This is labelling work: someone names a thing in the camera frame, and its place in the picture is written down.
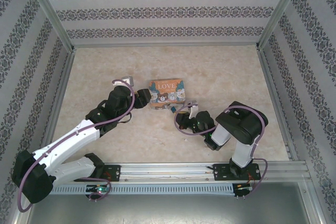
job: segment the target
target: marble floor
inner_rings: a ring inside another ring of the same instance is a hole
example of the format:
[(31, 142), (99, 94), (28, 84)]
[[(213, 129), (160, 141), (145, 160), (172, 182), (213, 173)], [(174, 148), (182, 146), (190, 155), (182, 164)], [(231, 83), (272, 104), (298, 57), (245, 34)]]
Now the marble floor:
[[(288, 160), (278, 122), (254, 46), (81, 48), (75, 55), (54, 140), (73, 129), (113, 89), (111, 81), (134, 78), (134, 90), (153, 79), (182, 78), (187, 100), (197, 100), (200, 111), (216, 118), (233, 101), (263, 112), (269, 125), (255, 157)], [(104, 162), (221, 162), (235, 149), (231, 139), (220, 151), (211, 151), (201, 136), (176, 130), (169, 110), (149, 106), (132, 111), (99, 140), (75, 153), (73, 161), (94, 152)]]

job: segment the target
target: patterned wallpaper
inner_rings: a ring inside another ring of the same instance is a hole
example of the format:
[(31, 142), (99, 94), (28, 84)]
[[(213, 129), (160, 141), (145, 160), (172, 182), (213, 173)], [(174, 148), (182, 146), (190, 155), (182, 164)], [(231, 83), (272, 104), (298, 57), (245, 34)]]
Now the patterned wallpaper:
[(68, 53), (37, 0), (0, 0), (0, 223), (16, 155), (40, 148)]
[(335, 0), (291, 0), (264, 49), (293, 143), (336, 222)]
[(74, 45), (257, 42), (279, 0), (50, 0)]

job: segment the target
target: book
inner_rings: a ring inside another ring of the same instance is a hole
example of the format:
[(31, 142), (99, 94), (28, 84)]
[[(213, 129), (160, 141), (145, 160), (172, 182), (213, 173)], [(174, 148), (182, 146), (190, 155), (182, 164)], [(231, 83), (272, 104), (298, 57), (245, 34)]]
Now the book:
[(185, 102), (184, 83), (182, 79), (152, 80), (149, 84), (151, 93), (150, 106), (154, 110), (176, 109)]

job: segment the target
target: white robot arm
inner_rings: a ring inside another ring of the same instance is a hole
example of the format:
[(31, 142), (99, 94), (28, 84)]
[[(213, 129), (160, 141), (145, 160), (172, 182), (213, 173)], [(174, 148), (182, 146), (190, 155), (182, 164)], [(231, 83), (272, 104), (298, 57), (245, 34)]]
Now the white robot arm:
[(132, 109), (145, 107), (151, 98), (149, 89), (132, 90), (132, 77), (124, 77), (114, 82), (114, 90), (107, 100), (86, 115), (74, 129), (53, 143), (29, 153), (18, 154), (12, 175), (13, 182), (34, 204), (44, 199), (54, 186), (82, 178), (99, 178), (103, 163), (94, 154), (70, 163), (63, 162), (85, 145), (97, 140), (131, 116)]

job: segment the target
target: purple cable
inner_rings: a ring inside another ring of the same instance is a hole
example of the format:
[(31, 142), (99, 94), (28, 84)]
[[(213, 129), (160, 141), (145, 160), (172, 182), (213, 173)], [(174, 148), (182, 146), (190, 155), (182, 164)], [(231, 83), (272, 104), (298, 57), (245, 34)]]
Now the purple cable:
[(182, 108), (178, 109), (176, 112), (175, 112), (175, 117), (174, 117), (174, 124), (175, 124), (175, 127), (178, 129), (178, 131), (182, 132), (183, 134), (185, 135), (188, 135), (188, 136), (196, 136), (196, 135), (201, 135), (201, 134), (204, 134), (204, 133), (208, 133), (210, 131), (213, 131), (216, 129), (217, 126), (209, 129), (209, 130), (206, 130), (206, 131), (202, 131), (202, 132), (197, 132), (197, 133), (188, 133), (188, 132), (185, 132), (185, 131), (182, 131), (178, 124), (177, 124), (177, 121), (176, 121), (176, 118), (177, 118), (177, 114), (183, 110), (184, 108), (187, 108), (187, 107), (192, 107), (192, 106), (197, 106), (198, 104), (197, 103), (191, 103), (191, 104), (188, 104), (188, 105), (185, 105), (183, 106)]
[(252, 189), (252, 191), (251, 191), (248, 195), (245, 196), (245, 198), (248, 197), (248, 196), (250, 196), (255, 190), (257, 190), (257, 188), (258, 188), (258, 187), (260, 186), (260, 184), (261, 184), (261, 181), (264, 179), (264, 176), (266, 175), (267, 168), (268, 168), (268, 162), (267, 162), (266, 159), (264, 159), (264, 158), (255, 158), (254, 160), (261, 160), (261, 161), (264, 161), (264, 162), (265, 162), (265, 170), (264, 170), (264, 173), (262, 174), (260, 180), (258, 181), (257, 185)]
[[(26, 211), (28, 211), (28, 210), (31, 208), (31, 206), (33, 205), (33, 204), (30, 203), (29, 206), (28, 206), (26, 209), (23, 209), (23, 208), (22, 208), (22, 205), (21, 205), (21, 195), (22, 195), (23, 187), (24, 187), (24, 185), (25, 185), (25, 182), (26, 182), (26, 180), (27, 180), (27, 177), (29, 176), (30, 172), (35, 168), (35, 166), (36, 166), (36, 165), (37, 165), (43, 158), (45, 158), (46, 156), (48, 156), (48, 155), (50, 154), (50, 152), (51, 152), (52, 150), (54, 150), (57, 146), (59, 146), (59, 145), (62, 144), (64, 141), (68, 140), (69, 138), (71, 138), (71, 137), (77, 135), (78, 133), (80, 133), (80, 132), (82, 132), (82, 131), (84, 131), (84, 130), (87, 130), (87, 129), (89, 129), (89, 128), (92, 128), (92, 127), (101, 126), (101, 125), (108, 124), (108, 123), (113, 123), (113, 122), (115, 122), (115, 121), (118, 121), (118, 120), (122, 119), (124, 116), (126, 116), (128, 113), (131, 112), (131, 110), (133, 109), (133, 106), (134, 106), (134, 102), (135, 102), (135, 94), (134, 94), (134, 91), (133, 91), (132, 87), (131, 87), (127, 82), (125, 82), (125, 81), (123, 81), (123, 80), (119, 80), (119, 79), (117, 79), (117, 80), (113, 80), (112, 83), (115, 83), (116, 81), (120, 81), (120, 82), (124, 83), (124, 84), (130, 89), (130, 91), (131, 91), (131, 94), (132, 94), (132, 103), (131, 103), (131, 106), (129, 107), (129, 109), (128, 109), (125, 113), (123, 113), (121, 116), (119, 116), (119, 117), (117, 117), (117, 118), (114, 118), (114, 119), (111, 119), (111, 120), (107, 120), (107, 121), (105, 121), (105, 122), (100, 122), (100, 123), (96, 123), (96, 124), (93, 124), (93, 125), (89, 125), (89, 126), (86, 126), (86, 127), (84, 127), (84, 128), (81, 128), (81, 129), (79, 129), (79, 130), (77, 130), (77, 131), (71, 133), (70, 135), (64, 137), (62, 140), (60, 140), (59, 142), (57, 142), (57, 144), (53, 145), (49, 150), (47, 150), (46, 152), (44, 152), (44, 153), (42, 154), (42, 156), (41, 156), (40, 158), (38, 158), (38, 159), (31, 165), (31, 167), (28, 169), (28, 171), (25, 173), (25, 175), (23, 176), (23, 178), (22, 178), (22, 180), (21, 180), (21, 184), (20, 184), (19, 192), (18, 192), (18, 196), (17, 196), (17, 208), (19, 209), (20, 212), (26, 212)], [(106, 181), (108, 181), (108, 180), (106, 180), (106, 179), (101, 179), (101, 180), (96, 180), (96, 181), (106, 182)]]

